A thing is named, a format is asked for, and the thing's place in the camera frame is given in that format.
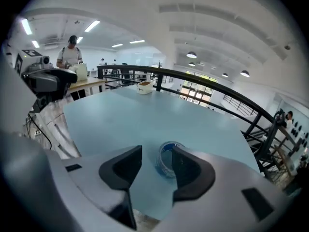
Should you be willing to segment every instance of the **man wearing black cap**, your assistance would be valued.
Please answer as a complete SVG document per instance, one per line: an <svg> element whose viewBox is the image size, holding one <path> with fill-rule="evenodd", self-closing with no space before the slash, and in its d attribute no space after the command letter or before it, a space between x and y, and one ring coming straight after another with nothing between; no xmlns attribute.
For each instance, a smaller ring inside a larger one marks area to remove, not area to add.
<svg viewBox="0 0 309 232"><path fill-rule="evenodd" d="M57 67L68 69L73 64L80 64L83 62L81 50L78 47L75 47L77 44L76 41L77 37L72 35L69 38L69 44L60 50L57 58ZM86 96L85 90L73 92L71 95L74 100L78 100L79 97L83 98Z"/></svg>

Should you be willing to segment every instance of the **floor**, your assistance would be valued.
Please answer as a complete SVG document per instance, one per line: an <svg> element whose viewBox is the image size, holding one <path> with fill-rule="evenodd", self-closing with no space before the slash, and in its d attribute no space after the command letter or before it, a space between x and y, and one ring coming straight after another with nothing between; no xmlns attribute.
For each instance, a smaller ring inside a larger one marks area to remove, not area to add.
<svg viewBox="0 0 309 232"><path fill-rule="evenodd" d="M89 90L86 89L85 92L86 96L90 95ZM99 93L98 87L93 88L93 93L94 94ZM68 132L68 126L63 114L63 106L70 102L73 102L73 98L71 97L71 95L68 95L60 101L48 104L48 106L46 106L40 113L48 129L58 140L58 142L62 145L62 149L57 151L60 158L62 159L80 157L78 149ZM39 125L36 116L33 116L33 119L42 130L42 126ZM28 131L29 134L31 135L31 138L40 143L44 149L48 150L50 148L50 143L44 137L43 134L39 133L38 135L36 135L36 132L38 131L36 126L33 123L31 123L31 126L29 128L29 122L28 122L26 127L25 122L22 133L25 134L26 137L28 137L29 135ZM143 215L138 210L133 210L133 212L138 227L137 229L138 232L149 232L159 223L158 220Z"/></svg>

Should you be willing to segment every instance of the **black cap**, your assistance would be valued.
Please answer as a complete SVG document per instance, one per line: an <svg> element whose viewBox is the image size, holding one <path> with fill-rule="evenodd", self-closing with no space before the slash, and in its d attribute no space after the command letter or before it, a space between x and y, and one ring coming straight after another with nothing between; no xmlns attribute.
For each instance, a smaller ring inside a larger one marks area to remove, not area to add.
<svg viewBox="0 0 309 232"><path fill-rule="evenodd" d="M77 37L76 35L72 35L70 38L69 38L69 43L71 44L77 44Z"/></svg>

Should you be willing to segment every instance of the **pendant light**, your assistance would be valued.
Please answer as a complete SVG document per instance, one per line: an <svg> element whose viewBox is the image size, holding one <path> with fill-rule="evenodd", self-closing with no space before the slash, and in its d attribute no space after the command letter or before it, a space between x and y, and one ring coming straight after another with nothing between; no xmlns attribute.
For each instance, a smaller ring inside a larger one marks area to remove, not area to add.
<svg viewBox="0 0 309 232"><path fill-rule="evenodd" d="M249 72L247 72L247 71L242 71L240 74L245 76L245 77L250 77Z"/></svg>
<svg viewBox="0 0 309 232"><path fill-rule="evenodd" d="M189 58L197 58L197 55L195 52L188 52L187 57Z"/></svg>

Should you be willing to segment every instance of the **table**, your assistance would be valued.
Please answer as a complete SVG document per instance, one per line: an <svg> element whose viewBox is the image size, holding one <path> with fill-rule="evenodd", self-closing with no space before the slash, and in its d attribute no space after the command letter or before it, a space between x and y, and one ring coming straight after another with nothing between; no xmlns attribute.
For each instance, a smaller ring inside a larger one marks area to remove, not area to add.
<svg viewBox="0 0 309 232"><path fill-rule="evenodd" d="M71 94L72 92L76 92L85 88L90 89L90 94L93 95L92 88L95 86L99 86L100 92L105 89L105 81L101 79L97 79L94 77L88 77L87 80L78 81L76 83L72 83L69 87L68 94Z"/></svg>
<svg viewBox="0 0 309 232"><path fill-rule="evenodd" d="M169 213L176 180L155 169L159 147L167 141L241 161L259 172L232 119L167 93L140 95L133 89L114 89L64 106L70 136L82 156L142 145L142 167L130 188L133 208L158 220Z"/></svg>

